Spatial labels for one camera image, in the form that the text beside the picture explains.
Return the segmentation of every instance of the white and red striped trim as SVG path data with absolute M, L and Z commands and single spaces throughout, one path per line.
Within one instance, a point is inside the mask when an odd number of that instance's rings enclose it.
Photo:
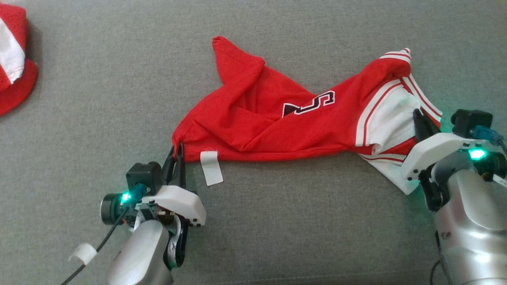
M 406 89 L 414 95 L 420 102 L 422 108 L 428 113 L 428 115 L 432 116 L 435 120 L 440 122 L 442 119 L 442 112 L 433 105 L 428 98 L 424 95 L 417 82 L 415 82 L 414 77 L 410 74 L 408 77 L 403 77 L 403 84 Z
M 364 160 L 367 161 L 378 161 L 378 162 L 388 162 L 396 165 L 402 165 L 403 161 L 407 157 L 406 155 L 401 154 L 379 154 L 379 155 L 366 155 L 359 154 Z
M 0 67 L 7 75 L 9 82 L 13 84 L 23 74 L 25 53 L 2 19 L 0 19 L 0 43 Z
M 412 57 L 410 56 L 410 49 L 402 49 L 400 51 L 390 51 L 385 53 L 383 56 L 379 58 L 395 58 L 406 61 L 408 63 L 410 63 L 410 61 L 412 60 Z
M 403 88 L 403 85 L 399 79 L 396 79 L 384 84 L 384 86 L 382 86 L 377 91 L 377 93 L 375 93 L 373 98 L 370 100 L 366 108 L 361 113 L 361 116 L 359 117 L 359 120 L 357 122 L 356 138 L 355 138 L 356 146 L 358 147 L 368 146 L 370 144 L 367 129 L 375 109 L 388 94 L 400 88 Z

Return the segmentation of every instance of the black cable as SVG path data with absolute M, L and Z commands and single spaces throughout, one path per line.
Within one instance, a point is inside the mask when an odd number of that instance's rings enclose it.
M 507 148 L 505 147 L 505 144 L 503 143 L 503 140 L 499 139 L 498 140 L 498 144 L 502 147 L 503 153 L 505 153 L 505 155 L 507 155 Z
M 429 285 L 433 285 L 433 275 L 435 274 L 435 269 L 440 264 L 440 259 L 433 264 L 433 267 L 431 268 L 431 273 L 429 274 Z
M 116 222 L 113 224 L 113 226 L 111 227 L 111 229 L 109 230 L 109 233 L 107 233 L 107 235 L 105 236 L 104 240 L 102 240 L 102 242 L 100 243 L 100 245 L 97 247 L 97 252 L 99 252 L 103 247 L 104 247 L 104 244 L 107 242 L 107 240 L 111 237 L 111 235 L 113 234 L 113 231 L 116 229 L 116 227 L 120 224 L 120 222 L 122 221 L 123 217 L 125 216 L 125 214 L 127 213 L 127 211 L 129 210 L 129 207 L 126 207 L 125 210 L 123 211 L 123 213 L 118 217 L 118 219 L 116 220 Z M 74 277 L 76 277 L 79 272 L 83 271 L 83 269 L 85 269 L 86 265 L 83 264 L 81 265 L 74 273 L 72 273 L 71 276 L 69 276 L 61 285 L 67 285 L 72 279 L 74 279 Z

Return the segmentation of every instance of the white cable label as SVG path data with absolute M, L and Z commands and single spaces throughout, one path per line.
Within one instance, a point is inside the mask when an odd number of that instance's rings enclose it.
M 74 253 L 68 258 L 69 260 L 75 256 L 79 258 L 85 265 L 97 255 L 95 248 L 89 243 L 81 243 Z
M 496 174 L 493 175 L 493 181 L 507 188 L 507 181 Z
M 208 186 L 224 181 L 218 156 L 218 152 L 201 152 L 201 166 Z

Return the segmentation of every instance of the printed lettering on jersey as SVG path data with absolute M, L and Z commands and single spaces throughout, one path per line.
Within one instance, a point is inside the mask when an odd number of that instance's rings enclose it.
M 327 106 L 331 105 L 335 102 L 335 92 L 334 91 L 328 91 L 326 93 L 323 93 L 317 97 L 315 97 L 312 100 L 312 103 L 308 106 L 297 106 L 291 103 L 284 103 L 283 104 L 283 112 L 282 112 L 282 118 L 287 116 L 288 114 L 294 112 L 296 115 L 301 115 L 306 112 L 310 112 L 313 110 L 316 110 L 320 108 L 320 106 Z

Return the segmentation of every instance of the red fabric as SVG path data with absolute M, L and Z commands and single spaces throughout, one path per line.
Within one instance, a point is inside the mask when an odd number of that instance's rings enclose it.
M 410 74 L 403 60 L 374 60 L 331 88 L 334 103 L 326 104 L 328 96 L 316 98 L 224 37 L 213 39 L 213 48 L 224 85 L 202 99 L 174 131 L 172 141 L 184 143 L 186 161 L 199 161 L 200 153 L 209 150 L 218 151 L 220 160 L 237 161 L 292 160 L 344 150 L 370 155 L 372 146 L 356 146 L 358 119 L 380 86 Z M 317 109 L 282 117 L 286 103 L 304 110 L 315 101 L 320 102 Z M 394 151 L 407 154 L 413 145 L 408 141 Z
M 5 23 L 23 51 L 26 51 L 28 21 L 25 9 L 17 6 L 0 4 L 0 19 Z M 14 109 L 30 95 L 37 80 L 37 65 L 25 59 L 23 73 L 11 84 L 7 74 L 0 67 L 0 116 Z

